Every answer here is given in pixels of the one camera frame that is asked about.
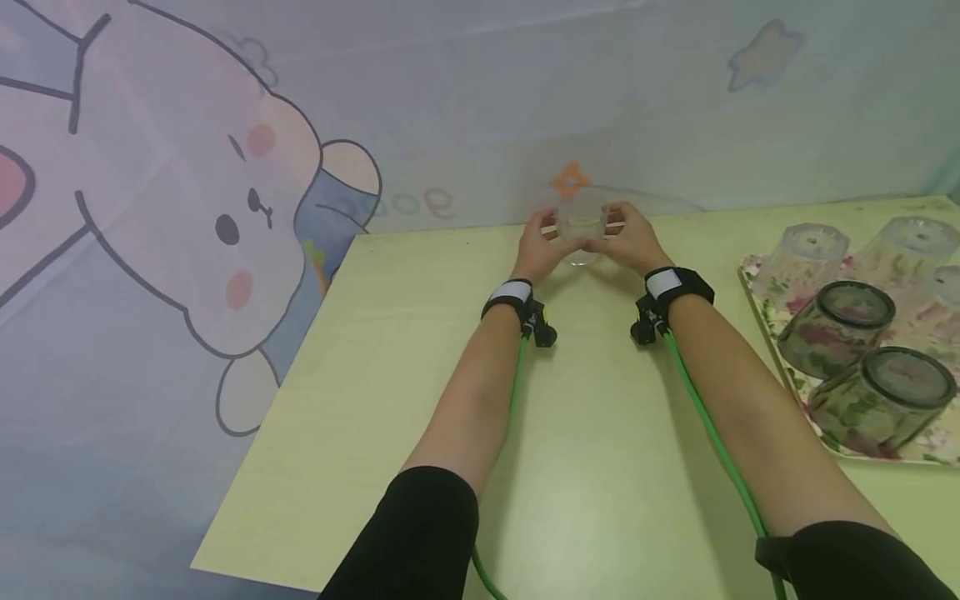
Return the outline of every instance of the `forearm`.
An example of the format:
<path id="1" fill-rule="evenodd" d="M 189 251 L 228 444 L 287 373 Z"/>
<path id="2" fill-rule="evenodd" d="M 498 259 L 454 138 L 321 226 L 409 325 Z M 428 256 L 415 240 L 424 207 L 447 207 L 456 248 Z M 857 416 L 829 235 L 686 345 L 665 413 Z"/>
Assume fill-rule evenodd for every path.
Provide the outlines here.
<path id="1" fill-rule="evenodd" d="M 893 533 L 821 447 L 793 397 L 709 302 L 680 297 L 670 305 L 669 320 L 693 383 L 772 535 L 835 519 Z"/>
<path id="2" fill-rule="evenodd" d="M 493 306 L 470 337 L 404 469 L 447 468 L 480 496 L 506 434 L 519 345 L 515 310 Z"/>

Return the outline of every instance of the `black wrist band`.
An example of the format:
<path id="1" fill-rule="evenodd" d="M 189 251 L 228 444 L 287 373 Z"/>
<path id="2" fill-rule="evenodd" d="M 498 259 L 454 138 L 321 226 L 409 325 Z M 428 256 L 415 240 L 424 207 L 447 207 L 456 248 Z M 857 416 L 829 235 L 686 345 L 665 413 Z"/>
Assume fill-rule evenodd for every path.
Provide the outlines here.
<path id="1" fill-rule="evenodd" d="M 658 316 L 667 323 L 670 303 L 680 296 L 695 294 L 713 304 L 713 288 L 696 271 L 681 267 L 662 267 L 647 274 L 647 294 L 654 300 Z"/>

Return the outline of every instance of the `black sleeve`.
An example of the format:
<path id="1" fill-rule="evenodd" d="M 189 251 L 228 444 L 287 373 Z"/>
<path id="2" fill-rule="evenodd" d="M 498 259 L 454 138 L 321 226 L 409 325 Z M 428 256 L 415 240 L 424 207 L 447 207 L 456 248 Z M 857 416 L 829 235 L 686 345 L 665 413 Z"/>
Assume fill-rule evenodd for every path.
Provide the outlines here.
<path id="1" fill-rule="evenodd" d="M 460 476 L 417 467 L 394 478 L 320 600 L 459 599 L 480 514 Z"/>
<path id="2" fill-rule="evenodd" d="M 791 538 L 762 538 L 756 561 L 801 600 L 956 600 L 905 543 L 862 523 L 825 521 Z"/>

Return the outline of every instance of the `patterned glass cup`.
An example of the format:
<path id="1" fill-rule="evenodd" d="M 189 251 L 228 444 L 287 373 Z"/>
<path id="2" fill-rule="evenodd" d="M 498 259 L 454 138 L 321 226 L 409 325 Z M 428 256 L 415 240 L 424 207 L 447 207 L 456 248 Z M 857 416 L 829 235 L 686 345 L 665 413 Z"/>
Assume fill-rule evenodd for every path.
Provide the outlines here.
<path id="1" fill-rule="evenodd" d="M 811 417 L 851 450 L 897 458 L 896 450 L 936 420 L 957 394 L 936 359 L 910 348 L 877 348 L 810 395 Z"/>
<path id="2" fill-rule="evenodd" d="M 802 223 L 784 230 L 752 284 L 754 294 L 777 310 L 797 312 L 836 277 L 850 238 L 836 228 Z"/>
<path id="3" fill-rule="evenodd" d="M 893 340 L 925 352 L 960 372 L 960 267 L 940 267 L 898 301 Z"/>
<path id="4" fill-rule="evenodd" d="M 926 217 L 897 217 L 853 258 L 844 276 L 897 296 L 933 275 L 960 246 L 960 231 Z"/>
<path id="5" fill-rule="evenodd" d="M 875 348 L 894 319 L 890 297 L 859 281 L 828 283 L 777 339 L 786 362 L 830 379 Z"/>

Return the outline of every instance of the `green resistance cable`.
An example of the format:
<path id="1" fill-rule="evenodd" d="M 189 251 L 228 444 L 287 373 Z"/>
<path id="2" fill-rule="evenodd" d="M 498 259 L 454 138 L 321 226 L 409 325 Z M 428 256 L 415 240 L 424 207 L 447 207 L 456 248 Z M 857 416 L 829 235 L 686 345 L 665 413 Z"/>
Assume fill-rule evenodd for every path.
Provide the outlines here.
<path id="1" fill-rule="evenodd" d="M 510 435 L 511 426 L 514 423 L 514 411 L 516 410 L 516 392 L 520 387 L 520 370 L 523 367 L 523 354 L 527 351 L 527 343 L 530 342 L 529 335 L 523 335 L 520 338 L 520 349 L 516 352 L 516 372 L 514 373 L 514 385 L 510 391 L 510 408 L 507 409 L 507 433 L 503 436 L 503 444 L 500 445 L 500 450 L 497 453 L 497 460 L 500 460 L 500 452 L 503 452 L 503 446 L 506 445 L 507 436 Z M 477 572 L 477 577 L 480 578 L 480 581 L 483 582 L 483 587 L 487 589 L 487 592 L 493 596 L 494 600 L 507 600 L 507 596 L 503 594 L 502 591 L 493 584 L 493 579 L 490 578 L 490 574 L 487 573 L 487 569 L 484 568 L 483 562 L 480 560 L 480 553 L 477 552 L 476 544 L 473 545 L 473 552 L 470 554 L 470 559 L 473 561 L 473 568 Z"/>
<path id="2" fill-rule="evenodd" d="M 680 349 L 677 348 L 677 342 L 673 339 L 673 335 L 669 332 L 669 330 L 663 333 L 663 339 L 666 341 L 667 346 L 670 348 L 670 353 L 673 355 L 673 358 L 677 363 L 677 369 L 680 371 L 681 379 L 684 381 L 686 392 L 690 395 L 690 399 L 693 400 L 693 404 L 697 409 L 697 414 L 700 416 L 700 421 L 703 423 L 704 429 L 707 431 L 707 437 L 709 438 L 710 443 L 713 445 L 713 451 L 720 459 L 720 464 L 723 465 L 724 470 L 727 472 L 727 476 L 730 477 L 730 480 L 733 482 L 733 486 L 736 488 L 736 492 L 739 494 L 740 500 L 743 502 L 743 506 L 747 510 L 747 515 L 750 517 L 750 522 L 754 526 L 756 536 L 758 538 L 766 537 L 767 530 L 763 526 L 763 521 L 760 519 L 760 513 L 756 509 L 754 499 L 752 496 L 750 496 L 750 491 L 747 489 L 747 484 L 740 476 L 740 472 L 736 469 L 736 465 L 733 464 L 733 459 L 731 458 L 730 453 L 723 445 L 723 441 L 720 440 L 720 434 L 717 433 L 716 427 L 713 426 L 713 421 L 710 420 L 707 407 L 704 406 L 704 402 L 700 399 L 700 395 L 697 393 L 697 389 L 693 385 L 693 380 L 690 379 L 690 374 L 686 370 L 686 365 L 684 364 L 684 360 L 680 355 Z M 508 435 L 514 420 L 516 392 L 519 388 L 520 370 L 523 366 L 523 354 L 526 351 L 528 340 L 528 337 L 524 337 L 520 340 L 520 350 L 517 352 L 516 356 L 516 373 L 514 374 L 513 389 L 510 393 L 510 408 L 507 412 Z M 493 584 L 490 574 L 487 573 L 487 569 L 484 568 L 483 562 L 480 560 L 480 553 L 477 551 L 476 545 L 473 546 L 473 553 L 471 554 L 470 558 L 473 561 L 473 568 L 476 569 L 477 576 L 480 577 L 480 581 L 483 583 L 484 588 L 487 589 L 487 592 L 490 593 L 490 596 L 492 596 L 494 600 L 507 600 L 507 596 L 504 595 L 504 593 Z M 774 594 L 777 600 L 786 600 L 786 588 L 783 585 L 783 580 L 774 574 L 771 574 L 771 578 L 773 580 Z"/>
<path id="3" fill-rule="evenodd" d="M 697 408 L 697 414 L 700 415 L 700 422 L 704 425 L 704 429 L 707 430 L 707 437 L 713 446 L 713 452 L 720 459 L 720 464 L 723 465 L 727 476 L 730 477 L 733 486 L 736 488 L 736 492 L 740 496 L 740 501 L 743 502 L 743 508 L 747 509 L 747 515 L 750 517 L 750 522 L 754 525 L 756 536 L 758 538 L 766 538 L 767 529 L 763 526 L 763 521 L 760 519 L 760 512 L 756 509 L 754 498 L 750 495 L 750 490 L 747 489 L 747 484 L 744 483 L 743 477 L 740 476 L 740 471 L 736 470 L 736 465 L 733 464 L 730 452 L 727 451 L 727 448 L 723 445 L 723 441 L 720 440 L 720 434 L 717 433 L 716 427 L 713 426 L 713 421 L 710 420 L 710 413 L 707 412 L 707 407 L 704 406 L 704 402 L 697 393 L 697 388 L 693 385 L 693 380 L 690 379 L 690 373 L 686 370 L 686 365 L 680 355 L 680 349 L 677 348 L 677 341 L 673 339 L 673 334 L 670 333 L 669 329 L 663 332 L 663 340 L 670 348 L 670 353 L 673 354 L 673 358 L 677 363 L 677 370 L 680 371 L 680 377 L 684 381 L 686 392 L 690 396 L 690 399 L 693 400 L 693 405 Z M 770 577 L 773 581 L 774 595 L 777 597 L 777 600 L 786 600 L 786 588 L 783 586 L 783 580 L 773 573 L 770 574 Z"/>

